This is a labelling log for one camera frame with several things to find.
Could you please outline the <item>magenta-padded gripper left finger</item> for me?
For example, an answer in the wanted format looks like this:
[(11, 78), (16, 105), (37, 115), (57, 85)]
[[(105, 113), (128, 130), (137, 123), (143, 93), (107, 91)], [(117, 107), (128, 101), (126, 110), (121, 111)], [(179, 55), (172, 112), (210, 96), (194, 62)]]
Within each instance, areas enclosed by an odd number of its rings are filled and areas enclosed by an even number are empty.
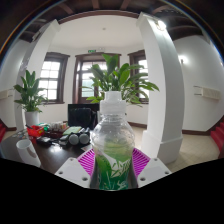
[(55, 175), (84, 188), (89, 188), (95, 169), (95, 154), (87, 150), (78, 158), (70, 157), (56, 171)]

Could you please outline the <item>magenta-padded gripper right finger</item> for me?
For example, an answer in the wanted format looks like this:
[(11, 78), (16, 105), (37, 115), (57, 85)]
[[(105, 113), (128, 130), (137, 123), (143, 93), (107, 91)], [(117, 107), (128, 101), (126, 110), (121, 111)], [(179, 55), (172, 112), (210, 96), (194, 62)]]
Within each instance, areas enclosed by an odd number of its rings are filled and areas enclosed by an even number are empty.
[(149, 158), (135, 148), (132, 153), (132, 187), (140, 188), (171, 174), (159, 158)]

